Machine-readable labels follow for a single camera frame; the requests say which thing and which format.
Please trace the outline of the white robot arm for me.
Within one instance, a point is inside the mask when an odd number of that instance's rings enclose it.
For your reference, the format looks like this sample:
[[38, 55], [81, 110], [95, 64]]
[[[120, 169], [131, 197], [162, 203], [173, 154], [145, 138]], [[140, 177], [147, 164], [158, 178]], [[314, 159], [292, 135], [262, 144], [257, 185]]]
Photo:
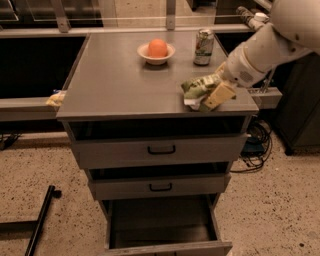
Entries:
[[268, 15], [244, 7], [237, 13], [255, 33], [213, 73], [200, 111], [213, 110], [233, 98], [237, 86], [250, 88], [281, 64], [320, 53], [320, 0], [274, 0]]

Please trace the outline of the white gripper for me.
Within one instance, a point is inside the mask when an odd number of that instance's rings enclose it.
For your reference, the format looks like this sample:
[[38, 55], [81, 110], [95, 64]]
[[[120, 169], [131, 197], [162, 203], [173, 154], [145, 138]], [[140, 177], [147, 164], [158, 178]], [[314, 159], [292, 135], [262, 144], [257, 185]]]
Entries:
[[[244, 45], [237, 46], [222, 63], [215, 73], [232, 83], [239, 86], [250, 88], [261, 81], [266, 73], [257, 70], [252, 66], [245, 54]], [[222, 103], [236, 97], [235, 90], [224, 82], [221, 82], [207, 98], [205, 98], [199, 107], [202, 112], [210, 112]]]

